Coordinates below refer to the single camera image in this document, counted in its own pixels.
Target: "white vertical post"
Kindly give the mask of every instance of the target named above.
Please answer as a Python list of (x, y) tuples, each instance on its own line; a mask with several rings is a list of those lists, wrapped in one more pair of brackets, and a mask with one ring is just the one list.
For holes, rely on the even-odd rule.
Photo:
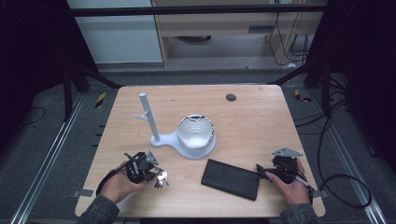
[(160, 134), (157, 130), (157, 125), (155, 124), (154, 116), (151, 113), (151, 109), (149, 107), (149, 101), (147, 95), (145, 93), (139, 94), (140, 101), (142, 102), (143, 107), (145, 108), (146, 116), (148, 117), (148, 123), (151, 128), (152, 134), (154, 135), (155, 141), (161, 141)]

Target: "metal rail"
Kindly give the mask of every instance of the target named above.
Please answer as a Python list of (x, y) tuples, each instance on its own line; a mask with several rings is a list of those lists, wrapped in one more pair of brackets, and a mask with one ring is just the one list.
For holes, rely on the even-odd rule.
[[(312, 99), (315, 102), (318, 110), (322, 112), (322, 107), (320, 105), (320, 100), (318, 93), (316, 91), (310, 91), (310, 94), (313, 96)], [(341, 160), (341, 163), (343, 164), (344, 169), (346, 170), (346, 173), (352, 176), (357, 177), (359, 180), (361, 180), (363, 183), (366, 183), (364, 180), (361, 171), (359, 168), (356, 166), (355, 162), (352, 160), (351, 156), (349, 155), (347, 151), (347, 147), (344, 145), (344, 142), (337, 132), (336, 127), (334, 125), (331, 125), (329, 128), (329, 134), (332, 139), (332, 142), (334, 143), (335, 151), (338, 154), (338, 157)], [(366, 191), (360, 184), (358, 184), (356, 181), (351, 182), (353, 188), (355, 189), (356, 194), (358, 195), (361, 203), (367, 203), (367, 195)], [(378, 203), (376, 202), (375, 196), (373, 195), (372, 202), (364, 209), (367, 217), (370, 219), (370, 221), (373, 224), (386, 224), (388, 223), (386, 218), (384, 217), (384, 214), (381, 211), (381, 208), (379, 207)]]
[(233, 6), (193, 6), (193, 7), (113, 7), (113, 8), (71, 8), (51, 10), (48, 13), (67, 14), (74, 17), (143, 16), (176, 14), (214, 13), (260, 13), (260, 12), (318, 12), (337, 9), (344, 5), (290, 4), (290, 5), (233, 5)]
[(60, 131), (58, 132), (55, 140), (52, 143), (51, 148), (47, 154), (47, 157), (44, 159), (40, 169), (35, 176), (35, 180), (33, 181), (32, 185), (30, 186), (29, 190), (27, 191), (26, 195), (24, 196), (20, 206), (18, 207), (17, 211), (14, 213), (11, 222), (12, 224), (22, 224), (25, 223), (27, 218), (30, 215), (30, 212), (35, 205), (35, 201), (38, 198), (41, 190), (43, 189), (44, 184), (50, 174), (53, 164), (55, 163), (59, 152), (61, 151), (62, 146), (64, 145), (64, 141), (69, 134), (71, 127), (76, 119), (78, 111), (81, 108), (81, 103), (84, 99), (85, 93), (79, 93), (77, 99), (75, 101), (75, 105), (73, 113), (71, 114), (69, 120), (65, 121), (62, 125)]

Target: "white bowl-shaped object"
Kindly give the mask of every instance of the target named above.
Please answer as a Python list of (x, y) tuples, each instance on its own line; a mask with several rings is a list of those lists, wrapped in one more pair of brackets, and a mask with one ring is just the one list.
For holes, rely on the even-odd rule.
[(203, 115), (189, 115), (177, 128), (178, 139), (188, 148), (206, 147), (213, 140), (214, 133), (213, 123)]

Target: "black cable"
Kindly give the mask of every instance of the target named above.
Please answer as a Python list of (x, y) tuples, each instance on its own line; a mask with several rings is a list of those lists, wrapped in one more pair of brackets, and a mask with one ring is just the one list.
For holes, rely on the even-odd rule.
[(321, 133), (297, 133), (297, 134), (302, 134), (302, 135), (318, 135)]
[(303, 47), (303, 49), (293, 49), (293, 48), (294, 48), (294, 45), (295, 45), (295, 43), (296, 43), (297, 37), (298, 37), (298, 35), (295, 35), (294, 38), (293, 38), (293, 41), (291, 42), (290, 52), (291, 52), (291, 54), (294, 55), (294, 56), (301, 57), (302, 54), (296, 54), (296, 53), (294, 53), (294, 52), (297, 51), (297, 52), (307, 53), (309, 50), (306, 49), (305, 42), (304, 42), (304, 47)]
[[(324, 136), (324, 134), (325, 134), (326, 126), (328, 125), (328, 123), (329, 123), (329, 121), (330, 121), (331, 119), (332, 119), (331, 117), (329, 117), (329, 118), (326, 119), (325, 125), (324, 125), (324, 127), (323, 127), (323, 132), (322, 132), (322, 134), (321, 134), (321, 136), (320, 136), (320, 138), (319, 138), (317, 162), (318, 162), (318, 172), (319, 172), (319, 176), (320, 176), (320, 178), (321, 178), (321, 180), (322, 180), (322, 184), (320, 185), (320, 188), (319, 188), (319, 189), (320, 189), (320, 191), (322, 191), (323, 188), (326, 187), (326, 189), (327, 189), (336, 199), (338, 199), (341, 203), (344, 203), (344, 204), (346, 204), (346, 205), (348, 205), (348, 206), (350, 206), (350, 207), (353, 207), (353, 208), (365, 208), (366, 206), (368, 206), (368, 205), (371, 203), (371, 201), (372, 201), (372, 199), (373, 199), (373, 195), (372, 195), (371, 191), (369, 190), (369, 188), (368, 188), (362, 181), (360, 181), (358, 178), (356, 178), (355, 176), (352, 176), (352, 175), (332, 175), (332, 176), (328, 177), (327, 179), (323, 180), (323, 179), (324, 179), (324, 178), (323, 178), (323, 173), (322, 173), (322, 171), (321, 171), (321, 166), (320, 166), (320, 150), (321, 150), (321, 145), (322, 145), (322, 142), (323, 142), (323, 136)], [(367, 200), (367, 203), (365, 203), (365, 204), (354, 204), (354, 203), (349, 203), (349, 202), (347, 202), (346, 200), (342, 199), (340, 196), (338, 196), (336, 193), (334, 193), (334, 191), (333, 191), (332, 189), (330, 189), (328, 186), (326, 186), (327, 183), (328, 183), (330, 180), (335, 179), (335, 178), (337, 178), (337, 177), (350, 178), (350, 179), (353, 179), (353, 180), (357, 181), (357, 182), (360, 183), (362, 186), (364, 186), (364, 187), (366, 188), (368, 194), (369, 194), (369, 199)]]
[(34, 106), (34, 107), (32, 107), (32, 109), (41, 109), (41, 110), (43, 111), (43, 114), (41, 115), (40, 118), (38, 118), (38, 119), (36, 119), (36, 120), (34, 120), (34, 121), (31, 121), (31, 122), (23, 123), (23, 124), (21, 124), (21, 125), (25, 126), (25, 125), (31, 125), (31, 124), (37, 123), (37, 122), (39, 122), (41, 119), (43, 119), (44, 116), (46, 115), (46, 109), (44, 109), (43, 107)]
[(347, 81), (345, 80), (346, 76), (343, 75), (343, 78), (344, 78), (344, 83), (343, 83), (342, 81), (338, 80), (337, 78), (333, 77), (332, 75), (330, 75), (331, 81), (332, 81), (335, 85), (337, 85), (338, 88), (341, 89), (341, 90), (344, 90), (344, 89), (346, 88), (346, 86), (347, 86), (347, 84), (346, 84)]
[[(276, 62), (277, 65), (287, 65), (287, 64), (289, 64), (289, 63), (296, 63), (296, 62), (299, 62), (298, 60), (293, 60), (293, 59), (289, 58), (288, 54), (286, 53), (285, 44), (283, 43), (282, 35), (280, 34), (280, 30), (279, 30), (278, 19), (279, 19), (279, 12), (276, 13), (275, 25), (274, 25), (273, 31), (272, 31), (271, 34), (270, 34), (270, 49), (271, 49), (271, 51), (273, 52), (273, 55), (274, 55), (274, 58), (275, 58), (275, 62)], [(278, 32), (278, 34), (279, 34), (280, 43), (282, 44), (283, 54), (288, 58), (288, 60), (290, 60), (290, 62), (288, 62), (288, 63), (279, 63), (279, 62), (276, 60), (275, 52), (274, 52), (274, 49), (272, 48), (272, 36), (273, 36), (274, 30), (275, 30), (276, 27), (277, 27), (277, 32)]]
[(318, 113), (318, 114), (315, 114), (315, 115), (309, 115), (309, 116), (304, 117), (304, 118), (301, 118), (301, 119), (294, 119), (294, 121), (296, 121), (296, 120), (302, 120), (302, 119), (309, 119), (309, 118), (312, 118), (312, 117), (317, 116), (317, 115), (322, 115), (322, 113)]
[[(330, 125), (328, 125), (325, 129), (324, 132), (326, 132), (328, 129), (330, 128)], [(323, 130), (320, 133), (298, 133), (298, 134), (312, 134), (312, 135), (316, 135), (316, 134), (322, 134)]]
[(345, 90), (344, 88), (341, 88), (341, 87), (339, 87), (338, 85), (333, 84), (333, 83), (330, 83), (330, 87), (331, 87), (333, 90), (339, 90), (339, 91), (344, 91), (344, 90)]
[[(335, 105), (332, 105), (332, 106), (331, 106), (331, 110), (334, 110), (337, 106), (341, 106), (341, 104), (344, 103), (344, 102), (345, 102), (345, 100), (342, 100), (342, 101), (337, 102)], [(320, 113), (320, 114), (317, 114), (317, 115), (320, 115), (320, 116), (317, 117), (317, 118), (315, 118), (315, 119), (312, 119), (312, 120), (310, 120), (310, 121), (308, 121), (308, 122), (306, 122), (306, 123), (297, 124), (297, 125), (295, 125), (295, 127), (296, 127), (296, 128), (303, 127), (303, 126), (305, 126), (305, 125), (308, 125), (308, 124), (311, 124), (311, 123), (313, 123), (313, 122), (315, 122), (315, 121), (318, 121), (319, 119), (321, 119), (321, 118), (323, 118), (323, 117), (326, 116), (326, 114), (324, 114), (324, 113)]]
[(303, 61), (306, 61), (306, 59), (308, 58), (308, 35), (305, 35), (305, 41), (304, 41), (304, 51), (303, 51)]

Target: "black device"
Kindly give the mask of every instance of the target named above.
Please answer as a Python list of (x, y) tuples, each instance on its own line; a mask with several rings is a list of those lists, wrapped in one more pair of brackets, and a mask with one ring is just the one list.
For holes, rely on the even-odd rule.
[(107, 180), (123, 168), (125, 168), (125, 172), (128, 175), (129, 180), (136, 184), (145, 180), (150, 181), (156, 176), (156, 174), (150, 170), (155, 167), (154, 165), (158, 165), (159, 163), (151, 151), (149, 151), (148, 154), (145, 152), (138, 152), (134, 156), (130, 156), (128, 153), (124, 153), (124, 155), (128, 157), (129, 160), (117, 169), (110, 171), (110, 173), (102, 179), (96, 190), (96, 195), (100, 193)]
[(297, 158), (275, 156), (273, 159), (273, 164), (275, 168), (269, 169), (263, 168), (259, 164), (256, 164), (256, 168), (261, 179), (268, 179), (265, 172), (269, 172), (277, 175), (286, 184), (293, 182), (298, 171)]
[(131, 182), (138, 184), (144, 180), (149, 181), (156, 176), (153, 172), (150, 172), (154, 168), (154, 164), (158, 165), (151, 151), (148, 155), (145, 152), (138, 152), (133, 157), (128, 153), (124, 155), (129, 159), (125, 165), (125, 171)]
[(201, 184), (255, 201), (259, 189), (257, 173), (209, 159)]

